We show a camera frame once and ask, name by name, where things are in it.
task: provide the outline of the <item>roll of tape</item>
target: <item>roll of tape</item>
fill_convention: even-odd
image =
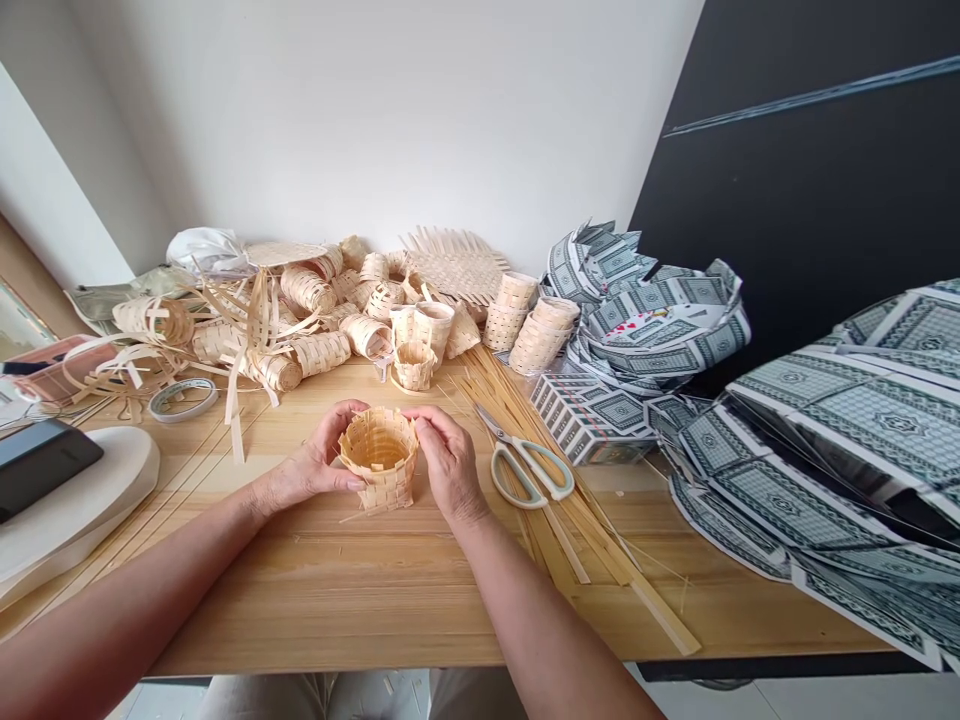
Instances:
[[[192,408],[184,410],[183,412],[171,413],[166,411],[167,403],[170,402],[171,399],[182,393],[184,390],[191,390],[193,388],[209,390],[210,394]],[[163,390],[150,398],[149,407],[150,414],[153,415],[153,419],[157,422],[177,423],[183,422],[184,420],[190,420],[198,415],[202,415],[209,410],[210,406],[216,401],[217,386],[213,384],[212,380],[207,380],[206,378],[190,378],[189,380],[181,380],[180,382],[175,382],[169,387],[165,387]]]

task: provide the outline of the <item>scissors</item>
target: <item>scissors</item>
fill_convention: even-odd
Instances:
[[[521,438],[513,437],[512,435],[507,435],[497,424],[497,421],[494,420],[490,413],[484,410],[482,406],[474,405],[474,407],[476,408],[480,419],[486,423],[487,427],[490,428],[490,432],[492,432],[494,437],[497,438],[497,444],[493,450],[493,457],[490,458],[490,474],[493,476],[493,484],[496,486],[500,494],[503,495],[504,500],[522,510],[536,510],[537,508],[546,507],[547,503],[550,502],[549,498],[540,492],[540,489],[530,478],[530,475],[527,473],[527,471],[524,470],[520,463],[517,462],[516,458],[513,457],[513,453],[511,453],[508,449],[508,447],[511,446],[517,451],[520,457],[523,458],[530,470],[533,471],[534,477],[539,480],[540,483],[547,489],[547,491],[550,493],[550,497],[552,497],[554,500],[563,500],[573,492],[573,473],[570,472],[570,468],[568,468],[566,463],[557,457],[555,453],[552,453],[542,445],[537,445],[529,440],[523,440]],[[531,454],[531,451],[539,453],[542,457],[547,458],[551,463],[559,468],[560,472],[563,474],[563,485],[557,485],[553,481],[553,478],[551,478],[550,475],[547,474],[546,470],[544,470],[543,464],[534,458],[534,456]],[[502,457],[516,473],[517,478],[520,480],[520,484],[523,485],[527,493],[530,495],[529,500],[518,498],[504,486],[501,469],[497,466],[498,457]]]

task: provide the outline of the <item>scissors handle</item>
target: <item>scissors handle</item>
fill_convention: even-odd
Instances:
[[[524,489],[527,491],[527,494],[530,495],[529,500],[522,500],[521,498],[518,498],[516,495],[510,492],[508,488],[504,487],[503,478],[500,475],[501,470],[497,465],[497,458],[501,457],[503,458],[504,462],[506,462],[507,465],[513,469],[513,472],[516,474],[520,484],[523,485]],[[490,458],[490,476],[493,478],[493,484],[503,496],[503,499],[511,505],[520,508],[521,510],[536,510],[537,508],[546,507],[547,503],[550,502],[547,499],[547,496],[540,492],[520,463],[516,461],[516,458],[513,457],[513,453],[507,449],[505,444],[499,441],[493,450],[493,456]]]
[[[556,453],[547,450],[542,445],[537,445],[529,440],[522,440],[520,438],[513,439],[513,446],[517,449],[517,452],[520,453],[520,456],[527,461],[527,465],[533,470],[537,479],[543,483],[543,486],[550,492],[550,497],[560,502],[573,492],[576,487],[573,480],[573,473],[570,472],[570,468],[567,467],[567,464],[561,460]],[[557,466],[560,474],[563,475],[563,485],[557,485],[553,481],[553,478],[543,469],[543,463],[535,458],[531,454],[531,451],[539,453]]]

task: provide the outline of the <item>pink container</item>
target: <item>pink container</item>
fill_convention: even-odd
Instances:
[[[91,335],[74,335],[45,348],[31,350],[23,355],[10,358],[7,362],[49,362],[54,364],[45,367],[43,370],[38,370],[32,375],[7,375],[6,377],[10,378],[10,381],[27,400],[43,400],[59,407],[67,407],[70,404],[70,398],[80,390],[63,376],[64,363],[55,362],[54,358],[58,355],[65,355],[73,348],[94,339],[96,338]],[[112,360],[116,356],[116,348],[112,344],[106,343],[70,358],[66,365],[70,371],[70,376],[82,382],[87,374],[96,369],[100,363]]]

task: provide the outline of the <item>small woven basket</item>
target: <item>small woven basket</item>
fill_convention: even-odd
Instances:
[[[223,320],[211,320],[197,325],[190,342],[193,354],[200,362],[222,365],[226,355],[232,358],[240,349],[240,331]]]
[[[480,328],[470,317],[462,300],[454,308],[453,327],[447,338],[447,359],[452,360],[480,342]]]
[[[330,287],[337,294],[337,302],[345,303],[360,284],[360,275],[356,270],[344,270],[336,277],[330,278]]]
[[[307,314],[319,310],[327,313],[337,304],[337,294],[313,270],[288,265],[280,276],[280,289]]]
[[[193,318],[177,300],[142,297],[115,305],[113,320],[123,332],[143,333],[159,345],[183,345],[193,336]]]
[[[390,309],[395,305],[403,304],[403,286],[392,280],[384,280],[377,284],[376,290],[367,300],[364,312],[372,318],[388,322]]]
[[[433,380],[433,370],[437,366],[437,356],[425,342],[411,340],[397,346],[397,357],[393,367],[397,371],[397,381],[407,390],[429,390]]]
[[[526,310],[530,305],[530,298],[540,283],[534,277],[522,273],[508,271],[500,280],[500,292],[497,295],[497,305]]]
[[[340,321],[340,330],[346,333],[355,355],[379,360],[393,352],[390,328],[369,315],[348,315]]]
[[[289,346],[293,348],[304,377],[333,370],[350,358],[350,341],[339,330],[298,337],[291,340]]]
[[[237,358],[238,372],[251,380],[264,383],[274,392],[290,392],[303,380],[303,370],[283,355],[266,355],[247,350]]]
[[[491,305],[487,312],[487,325],[483,329],[483,344],[494,352],[512,348],[526,314],[526,310]]]
[[[513,350],[510,367],[521,375],[532,375],[547,369],[570,337],[573,328],[556,330],[528,316],[520,329]]]
[[[343,256],[343,266],[349,270],[360,271],[363,259],[367,256],[367,249],[363,241],[356,235],[351,235],[340,241],[340,253]]]
[[[419,302],[414,307],[415,338],[433,349],[439,367],[447,350],[450,330],[453,328],[454,309],[441,302]]]
[[[413,505],[420,443],[412,420],[382,407],[358,413],[340,436],[340,459],[367,483],[357,494],[364,510]]]
[[[360,268],[361,282],[380,282],[390,279],[390,268],[387,266],[387,256],[380,253],[369,253],[363,259]]]
[[[542,297],[533,308],[533,317],[537,322],[556,330],[573,327],[580,307],[572,300]]]
[[[321,315],[317,318],[317,323],[323,332],[334,332],[340,328],[340,321],[347,315],[359,315],[360,309],[353,303],[344,303],[337,305],[327,315]]]

